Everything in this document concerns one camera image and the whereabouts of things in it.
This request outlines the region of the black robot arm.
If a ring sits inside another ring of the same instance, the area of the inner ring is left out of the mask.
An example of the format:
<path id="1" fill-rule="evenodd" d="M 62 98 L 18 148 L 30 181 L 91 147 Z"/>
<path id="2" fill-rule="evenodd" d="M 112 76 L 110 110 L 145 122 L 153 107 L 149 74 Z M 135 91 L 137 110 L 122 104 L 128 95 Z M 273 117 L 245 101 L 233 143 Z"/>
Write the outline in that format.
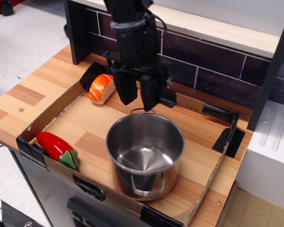
<path id="1" fill-rule="evenodd" d="M 149 7 L 151 0 L 106 0 L 112 16 L 110 23 L 117 41 L 117 51 L 106 51 L 105 58 L 111 69 L 115 87 L 123 104 L 137 98 L 140 83 L 145 111 L 151 110 L 161 99 L 163 88 L 171 85 L 168 63 L 159 56 L 159 35 L 156 21 L 159 17 Z"/>

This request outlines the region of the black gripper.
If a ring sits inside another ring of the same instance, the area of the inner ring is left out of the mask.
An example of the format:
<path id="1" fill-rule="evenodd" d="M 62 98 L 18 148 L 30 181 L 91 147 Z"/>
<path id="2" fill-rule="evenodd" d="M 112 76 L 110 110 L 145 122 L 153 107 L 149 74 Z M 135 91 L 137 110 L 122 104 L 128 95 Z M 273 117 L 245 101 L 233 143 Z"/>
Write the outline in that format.
<path id="1" fill-rule="evenodd" d="M 117 49 L 104 56 L 113 73 L 114 84 L 124 105 L 137 98 L 136 81 L 140 81 L 145 111 L 160 101 L 160 87 L 170 87 L 168 64 L 159 56 L 156 25 L 111 25 Z"/>

